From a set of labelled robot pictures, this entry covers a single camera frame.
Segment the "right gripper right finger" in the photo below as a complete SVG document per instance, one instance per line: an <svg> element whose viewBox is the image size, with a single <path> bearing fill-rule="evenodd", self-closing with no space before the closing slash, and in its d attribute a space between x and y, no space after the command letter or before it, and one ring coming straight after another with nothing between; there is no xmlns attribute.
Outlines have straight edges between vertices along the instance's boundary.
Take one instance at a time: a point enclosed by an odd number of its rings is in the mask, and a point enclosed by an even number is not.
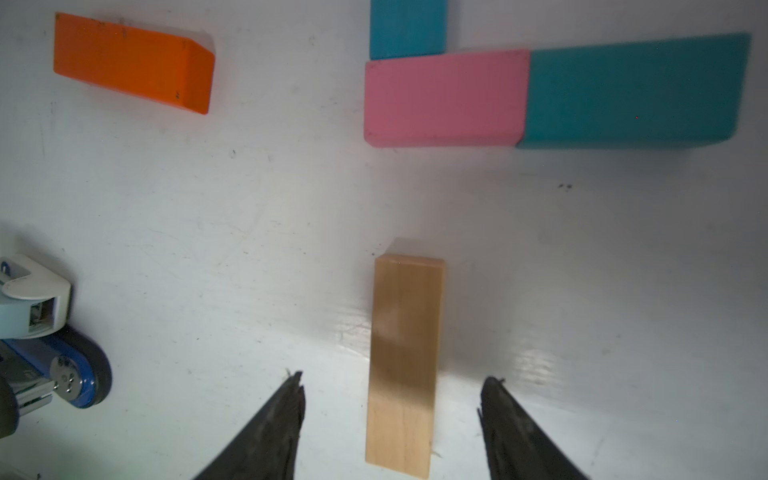
<svg viewBox="0 0 768 480"><path fill-rule="evenodd" d="M487 377L480 399L478 415L491 479L587 480L501 379Z"/></svg>

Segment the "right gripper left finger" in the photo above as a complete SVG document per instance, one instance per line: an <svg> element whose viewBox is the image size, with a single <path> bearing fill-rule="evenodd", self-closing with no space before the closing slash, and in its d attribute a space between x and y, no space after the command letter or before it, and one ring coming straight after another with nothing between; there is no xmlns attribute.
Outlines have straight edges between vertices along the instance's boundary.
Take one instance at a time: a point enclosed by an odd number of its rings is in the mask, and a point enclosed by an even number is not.
<svg viewBox="0 0 768 480"><path fill-rule="evenodd" d="M290 375L196 479L292 479L306 409L301 376Z"/></svg>

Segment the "natural wood block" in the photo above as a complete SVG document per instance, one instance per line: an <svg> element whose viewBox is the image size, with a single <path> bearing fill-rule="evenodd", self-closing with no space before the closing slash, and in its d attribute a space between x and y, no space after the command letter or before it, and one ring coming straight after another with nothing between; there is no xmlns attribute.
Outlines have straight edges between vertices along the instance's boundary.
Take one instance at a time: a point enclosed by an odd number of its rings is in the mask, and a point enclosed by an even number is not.
<svg viewBox="0 0 768 480"><path fill-rule="evenodd" d="M446 262L412 238L375 259L365 460L430 474Z"/></svg>

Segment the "pink block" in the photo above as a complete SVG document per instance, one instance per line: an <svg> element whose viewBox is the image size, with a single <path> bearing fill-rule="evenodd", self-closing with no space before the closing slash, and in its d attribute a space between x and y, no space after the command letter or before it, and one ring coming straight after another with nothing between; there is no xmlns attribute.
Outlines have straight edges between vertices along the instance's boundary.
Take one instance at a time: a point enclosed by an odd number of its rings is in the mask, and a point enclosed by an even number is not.
<svg viewBox="0 0 768 480"><path fill-rule="evenodd" d="M377 148L515 146L530 65L525 49L370 61L364 139Z"/></svg>

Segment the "orange block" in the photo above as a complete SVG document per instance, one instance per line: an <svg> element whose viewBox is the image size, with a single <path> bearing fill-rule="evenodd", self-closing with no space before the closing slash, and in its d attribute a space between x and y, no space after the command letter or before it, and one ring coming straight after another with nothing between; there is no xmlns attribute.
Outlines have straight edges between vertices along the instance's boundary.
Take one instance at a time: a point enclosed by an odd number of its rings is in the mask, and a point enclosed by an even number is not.
<svg viewBox="0 0 768 480"><path fill-rule="evenodd" d="M196 41L66 13L55 16L55 73L205 115L215 55Z"/></svg>

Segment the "short teal block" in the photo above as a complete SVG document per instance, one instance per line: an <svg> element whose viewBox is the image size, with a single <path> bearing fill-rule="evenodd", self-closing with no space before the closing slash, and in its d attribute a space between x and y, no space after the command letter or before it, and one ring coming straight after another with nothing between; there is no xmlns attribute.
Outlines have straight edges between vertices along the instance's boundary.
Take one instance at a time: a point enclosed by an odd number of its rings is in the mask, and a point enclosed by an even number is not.
<svg viewBox="0 0 768 480"><path fill-rule="evenodd" d="M736 131L748 33L535 50L523 149L668 149Z"/></svg>

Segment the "long teal block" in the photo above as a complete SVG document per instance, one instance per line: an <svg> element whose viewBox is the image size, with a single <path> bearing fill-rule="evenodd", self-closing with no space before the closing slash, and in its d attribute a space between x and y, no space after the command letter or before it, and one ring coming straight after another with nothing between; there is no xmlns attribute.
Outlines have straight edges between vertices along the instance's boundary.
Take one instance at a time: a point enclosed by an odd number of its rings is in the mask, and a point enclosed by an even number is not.
<svg viewBox="0 0 768 480"><path fill-rule="evenodd" d="M447 13L446 0L372 0L370 59L444 53Z"/></svg>

